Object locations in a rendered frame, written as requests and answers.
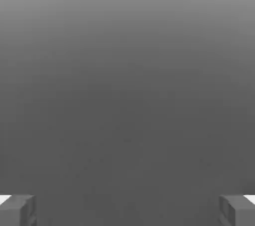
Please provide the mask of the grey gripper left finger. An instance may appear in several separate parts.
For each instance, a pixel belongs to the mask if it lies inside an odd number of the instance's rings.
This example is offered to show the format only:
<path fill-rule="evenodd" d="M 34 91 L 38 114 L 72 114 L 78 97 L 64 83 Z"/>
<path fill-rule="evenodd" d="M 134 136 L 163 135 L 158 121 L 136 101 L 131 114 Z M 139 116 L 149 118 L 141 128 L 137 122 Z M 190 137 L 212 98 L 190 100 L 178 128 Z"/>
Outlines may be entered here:
<path fill-rule="evenodd" d="M 0 194 L 0 226 L 37 226 L 36 196 Z"/>

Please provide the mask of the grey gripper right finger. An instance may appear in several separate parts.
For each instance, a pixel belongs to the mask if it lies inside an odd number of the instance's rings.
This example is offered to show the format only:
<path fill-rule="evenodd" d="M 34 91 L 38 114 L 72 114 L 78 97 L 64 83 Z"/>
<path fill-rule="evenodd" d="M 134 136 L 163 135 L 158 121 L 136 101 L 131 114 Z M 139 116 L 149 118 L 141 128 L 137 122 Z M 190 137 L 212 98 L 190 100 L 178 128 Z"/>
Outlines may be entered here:
<path fill-rule="evenodd" d="M 255 195 L 221 195 L 219 226 L 255 226 Z"/>

